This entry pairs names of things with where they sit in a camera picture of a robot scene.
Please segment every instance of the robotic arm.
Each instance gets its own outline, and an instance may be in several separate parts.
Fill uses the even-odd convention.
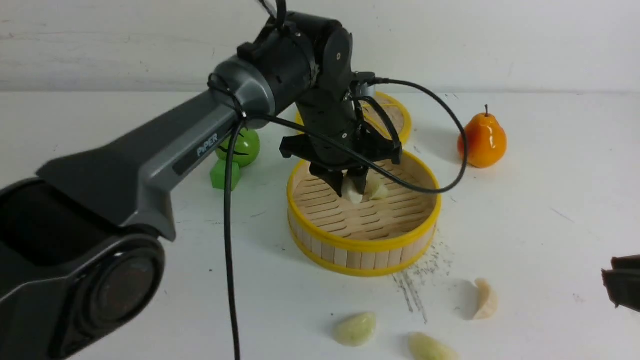
[[[208,91],[2,190],[0,359],[64,359],[140,313],[163,274],[158,237],[176,237],[171,190],[240,121],[296,103],[311,131],[372,161],[399,163],[388,118],[391,140],[364,121],[358,100],[372,101],[374,75],[352,71],[352,43],[336,20],[272,17],[215,68]],[[325,142],[291,136],[280,151],[311,162],[311,173],[338,195],[344,170],[364,192],[368,168]]]

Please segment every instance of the yellow steamer rim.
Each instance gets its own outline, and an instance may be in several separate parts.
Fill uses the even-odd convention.
[[[409,140],[412,129],[411,115],[409,114],[409,111],[407,111],[404,105],[402,105],[398,100],[395,100],[393,97],[382,92],[376,92],[374,98],[387,112],[387,115],[389,115],[391,122],[398,132],[400,142],[405,144]],[[382,119],[380,119],[378,114],[371,108],[371,105],[362,103],[362,112],[364,113],[364,119],[368,123],[375,127],[376,130],[378,130],[385,138],[391,139],[387,128],[384,123],[382,123]],[[296,112],[296,123],[304,125],[300,112]]]
[[[385,170],[426,188],[439,188],[432,171],[404,152],[400,165],[378,163]],[[352,276],[382,276],[404,270],[431,246],[442,196],[423,194],[393,183],[375,171],[388,197],[362,203],[339,198],[301,161],[287,185],[289,228],[302,252],[323,268]]]

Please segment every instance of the green block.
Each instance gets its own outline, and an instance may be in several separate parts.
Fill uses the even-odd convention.
[[[209,172],[209,177],[211,177],[211,186],[213,186],[214,189],[225,189],[226,166],[226,161],[218,160]],[[234,163],[233,169],[231,170],[231,191],[234,191],[238,182],[240,182],[240,165]]]

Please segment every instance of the white tabletop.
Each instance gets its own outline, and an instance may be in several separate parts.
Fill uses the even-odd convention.
[[[46,160],[102,145],[194,94],[0,93],[0,186]],[[419,94],[395,94],[413,117],[406,151],[441,185],[458,171],[455,127]],[[244,359],[409,359],[422,331],[463,359],[636,359],[640,316],[615,309],[601,268],[640,254],[640,95],[447,94],[464,123],[489,104],[509,137],[506,157],[470,168],[443,196],[433,248],[404,273],[335,274],[291,240],[277,126],[233,192],[236,298]],[[284,114],[292,119],[293,111]],[[178,238],[163,241],[161,288],[131,323],[74,360],[232,359],[222,192],[211,156],[173,192]],[[499,292],[494,318],[467,321],[485,277]],[[406,288],[404,294],[400,284]],[[375,338],[346,348],[332,325],[378,315]]]

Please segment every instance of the black cable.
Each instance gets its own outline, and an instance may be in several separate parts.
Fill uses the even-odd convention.
[[[434,94],[431,90],[425,88],[424,86],[420,86],[418,84],[411,83],[409,81],[395,80],[395,79],[388,79],[388,78],[374,78],[370,82],[370,84],[372,84],[372,85],[395,84],[395,85],[409,86],[410,88],[414,88],[416,90],[420,90],[421,92],[424,92],[425,94],[429,95],[433,100],[435,100],[449,114],[449,116],[453,119],[453,122],[456,124],[456,127],[458,127],[458,130],[460,131],[460,137],[462,138],[462,144],[463,144],[462,168],[460,169],[460,174],[458,174],[458,178],[454,182],[455,183],[454,186],[456,184],[458,184],[460,182],[460,180],[462,180],[462,175],[465,174],[465,169],[467,168],[467,160],[468,160],[468,157],[469,157],[469,149],[468,149],[469,148],[469,144],[468,144],[468,140],[467,140],[467,134],[465,133],[465,128],[462,126],[462,124],[460,124],[460,121],[456,117],[456,114],[453,113],[453,111],[450,109],[449,105],[447,105],[446,102],[444,102],[439,96]]]
[[[380,104],[378,104],[378,102],[374,98],[372,98],[371,96],[361,96],[361,97],[354,97],[352,100],[354,102],[364,101],[367,104],[371,105],[373,110],[378,114],[378,116],[382,120],[382,123],[384,123],[385,127],[387,128],[387,131],[391,136],[391,140],[394,143],[394,148],[398,149],[402,146],[402,143],[400,142],[400,136],[398,136],[396,127],[394,126],[394,123],[391,122],[391,118],[389,118],[389,114],[387,114],[387,112],[382,108],[382,106],[380,106]]]
[[[216,86],[212,79],[210,78],[209,80],[209,88],[211,88],[211,90],[214,91],[218,91],[221,92],[225,95],[228,95],[229,97],[231,97],[233,103],[234,103],[234,108],[236,109],[236,113],[238,114],[239,119],[241,119],[240,123],[238,123],[229,140],[229,147],[227,150],[227,162],[225,164],[225,191],[224,191],[224,231],[225,231],[225,257],[226,257],[226,263],[227,263],[227,292],[228,292],[228,301],[229,301],[229,313],[230,313],[230,317],[231,317],[231,330],[232,330],[232,334],[233,334],[233,339],[234,339],[234,358],[235,360],[241,360],[241,356],[240,356],[240,334],[239,334],[239,330],[238,330],[238,321],[237,321],[237,310],[236,310],[236,287],[234,284],[234,265],[233,265],[233,256],[232,256],[232,248],[231,248],[231,187],[232,187],[232,172],[233,172],[233,156],[234,156],[234,151],[236,149],[236,143],[237,143],[237,139],[238,136],[240,134],[240,131],[242,130],[242,127],[244,126],[244,123],[246,121],[249,121],[251,119],[262,119],[262,120],[267,120],[268,122],[273,122],[275,124],[284,126],[284,127],[288,127],[290,129],[294,129],[294,130],[298,130],[301,131],[303,133],[308,134],[309,136],[316,138],[320,141],[323,141],[325,143],[328,143],[331,146],[336,147],[337,149],[340,149],[342,151],[344,151],[346,154],[348,154],[349,156],[351,156],[352,158],[356,159],[357,161],[359,161],[361,164],[366,165],[370,168],[373,168],[375,171],[381,173],[383,176],[385,176],[387,179],[390,179],[391,181],[400,184],[401,186],[413,190],[415,192],[419,192],[419,193],[444,193],[447,192],[449,190],[451,190],[452,188],[454,188],[459,182],[460,180],[462,180],[462,177],[465,173],[465,169],[467,167],[467,158],[468,158],[468,143],[467,143],[467,136],[465,134],[465,129],[464,127],[460,124],[460,121],[458,120],[458,118],[455,116],[455,114],[453,113],[453,111],[451,111],[451,109],[448,107],[448,105],[446,105],[446,103],[444,103],[443,100],[441,100],[441,98],[439,98],[436,94],[434,94],[433,92],[429,91],[426,88],[423,88],[420,85],[417,84],[413,84],[413,83],[409,83],[407,81],[400,81],[400,80],[391,80],[391,79],[379,79],[376,78],[374,81],[377,81],[376,83],[388,83],[388,84],[398,84],[398,85],[406,85],[406,86],[410,86],[413,88],[416,88],[418,90],[423,91],[425,94],[428,94],[429,96],[431,96],[432,98],[434,98],[434,100],[440,104],[446,111],[447,113],[449,113],[449,115],[451,116],[451,118],[453,119],[453,121],[455,122],[456,126],[458,127],[458,129],[460,130],[460,136],[462,137],[463,140],[463,147],[464,147],[464,153],[463,153],[463,162],[462,162],[462,166],[460,169],[460,173],[458,174],[458,177],[448,186],[444,187],[444,188],[440,188],[440,189],[427,189],[427,188],[423,188],[420,186],[416,186],[414,184],[410,184],[407,183],[406,181],[400,179],[399,177],[395,176],[394,174],[391,174],[390,172],[386,171],[385,169],[379,167],[377,164],[375,164],[374,162],[372,162],[371,160],[365,158],[364,156],[360,155],[359,153],[349,149],[348,147],[340,144],[339,142],[336,142],[335,140],[327,137],[324,134],[321,133],[316,133],[314,131],[309,131],[309,129],[307,129],[304,126],[295,124],[293,122],[289,122],[287,120],[284,119],[280,119],[278,117],[273,117],[270,115],[254,115],[251,117],[246,117],[246,113],[244,112],[244,110],[242,109],[242,106],[240,105],[240,102],[238,101],[237,97],[235,96],[235,94],[233,94],[228,88],[224,89],[224,88],[220,88],[218,86]],[[365,100],[364,97],[362,98],[363,101],[368,102],[372,107],[374,107],[375,109],[375,105],[380,106],[375,100],[373,100],[372,102],[369,102],[368,100]],[[391,120],[388,118],[388,116],[386,116],[386,118],[388,119],[388,124],[387,122],[385,122],[385,118],[381,116],[381,119],[383,119],[383,122],[385,122],[385,125],[391,130],[395,128],[393,127],[393,124],[391,123]],[[390,131],[390,135],[393,136],[393,133],[396,134],[397,136],[397,131]]]
[[[234,336],[234,354],[235,359],[240,360],[240,332],[238,331],[238,319],[236,312],[236,287],[234,284],[234,258],[231,253],[231,186],[232,172],[234,169],[233,157],[236,149],[236,143],[240,130],[243,128],[244,121],[238,123],[229,139],[229,147],[227,149],[227,163],[225,164],[225,205],[224,205],[224,223],[225,223],[225,257],[227,259],[227,292],[229,296],[229,313],[231,317],[231,331]]]

